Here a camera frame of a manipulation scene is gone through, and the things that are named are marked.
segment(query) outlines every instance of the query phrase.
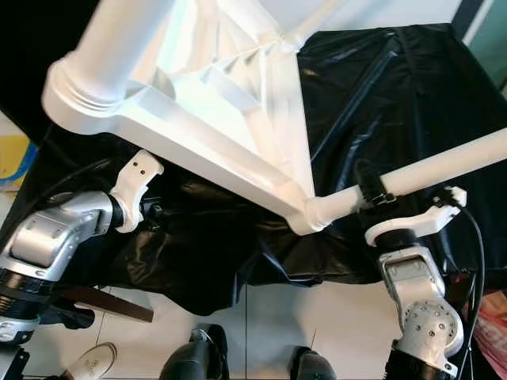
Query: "white tube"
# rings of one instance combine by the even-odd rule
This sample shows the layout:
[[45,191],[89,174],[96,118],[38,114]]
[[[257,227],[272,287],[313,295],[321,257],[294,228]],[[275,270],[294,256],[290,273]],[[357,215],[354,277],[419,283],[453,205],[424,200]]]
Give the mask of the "white tube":
[[287,34],[285,38],[286,42],[299,50],[308,38],[315,33],[328,18],[333,16],[338,4],[342,1],[343,0],[324,0],[308,18]]
[[[403,196],[505,159],[507,128],[384,174],[382,181],[389,192]],[[352,214],[363,202],[359,187],[353,186],[310,199],[307,218],[321,230],[333,220]]]
[[99,104],[124,97],[130,73],[173,0],[102,0],[65,72],[74,90]]

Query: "floor tile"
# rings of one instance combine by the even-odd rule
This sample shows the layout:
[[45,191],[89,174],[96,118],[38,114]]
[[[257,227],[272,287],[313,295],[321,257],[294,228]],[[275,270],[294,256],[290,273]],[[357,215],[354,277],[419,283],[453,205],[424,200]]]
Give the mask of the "floor tile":
[[393,339],[401,336],[395,304],[383,283],[324,283],[308,299],[316,333],[313,349],[338,378],[383,378]]
[[383,283],[249,287],[248,378],[288,378],[294,348],[312,343],[338,378],[382,378],[396,321]]
[[248,378],[288,378],[294,348],[309,346],[314,326],[305,314],[311,289],[290,285],[248,287]]
[[30,359],[23,371],[27,376],[60,375],[83,352],[97,343],[104,312],[95,310],[95,321],[88,329],[69,330],[63,325],[37,327],[23,346]]
[[241,302],[210,317],[197,317],[163,295],[113,288],[111,294],[151,308],[152,323],[106,314],[99,342],[110,341],[118,348],[118,360],[108,378],[158,378],[166,360],[189,340],[190,330],[199,323],[222,325],[229,345],[232,378],[244,378],[245,304]]

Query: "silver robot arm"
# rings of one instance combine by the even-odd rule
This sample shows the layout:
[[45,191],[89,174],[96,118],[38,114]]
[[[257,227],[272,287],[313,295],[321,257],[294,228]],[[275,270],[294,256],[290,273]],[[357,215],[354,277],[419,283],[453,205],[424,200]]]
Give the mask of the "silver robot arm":
[[[119,172],[109,194],[83,192],[36,211],[17,227],[0,253],[0,342],[23,344],[82,242],[111,228],[133,231],[147,184],[163,166],[140,150]],[[59,196],[54,197],[58,203]]]
[[[448,190],[465,206],[464,190]],[[444,299],[444,281],[430,251],[417,238],[438,232],[458,213],[458,207],[432,206],[424,214],[389,219],[366,231],[369,245],[382,246],[379,270],[396,303],[402,330],[401,339],[393,342],[386,379],[457,375],[457,367],[448,358],[463,345],[463,324]],[[390,245],[394,249],[388,252]]]

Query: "black cloth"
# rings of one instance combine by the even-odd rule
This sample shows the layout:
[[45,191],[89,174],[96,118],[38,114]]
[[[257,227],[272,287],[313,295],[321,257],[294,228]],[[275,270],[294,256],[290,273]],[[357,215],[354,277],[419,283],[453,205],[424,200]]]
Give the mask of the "black cloth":
[[[34,24],[15,25],[6,46],[12,44],[13,54],[3,49],[0,61],[9,70],[0,70],[0,106],[40,144],[2,227],[4,240],[22,215],[44,205],[44,189],[109,158],[52,189],[108,191],[138,149],[114,135],[73,135],[57,126],[48,132],[51,124],[40,107],[45,70],[74,48],[91,14],[91,7],[79,13],[75,6],[68,10],[75,22],[59,28],[52,23],[57,16],[40,9],[48,28],[38,28],[43,22],[37,17],[29,19]],[[22,38],[27,33],[30,40]],[[43,41],[51,44],[51,54],[38,47]],[[355,184],[358,158],[374,161],[385,173],[507,125],[505,100],[449,25],[319,32],[298,60],[318,196]],[[20,91],[10,77],[26,71],[33,76]],[[244,283],[379,280],[355,215],[300,237],[280,217],[162,162],[166,170],[153,180],[147,197],[159,199],[164,216],[148,218],[133,233],[112,231],[83,243],[63,283],[159,292],[205,315],[234,305]],[[488,271],[501,276],[507,265],[505,169],[502,162],[450,182],[468,191],[470,209],[483,230]],[[413,195],[414,214],[425,211],[430,191]],[[475,268],[476,237],[464,218],[427,237],[425,244],[444,273]]]

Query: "person's foot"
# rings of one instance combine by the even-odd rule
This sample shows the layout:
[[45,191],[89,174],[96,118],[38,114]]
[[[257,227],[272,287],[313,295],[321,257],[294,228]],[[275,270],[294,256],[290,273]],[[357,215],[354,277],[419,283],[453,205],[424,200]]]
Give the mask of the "person's foot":
[[71,380],[98,380],[109,371],[116,357],[114,344],[99,344],[73,362],[63,376]]

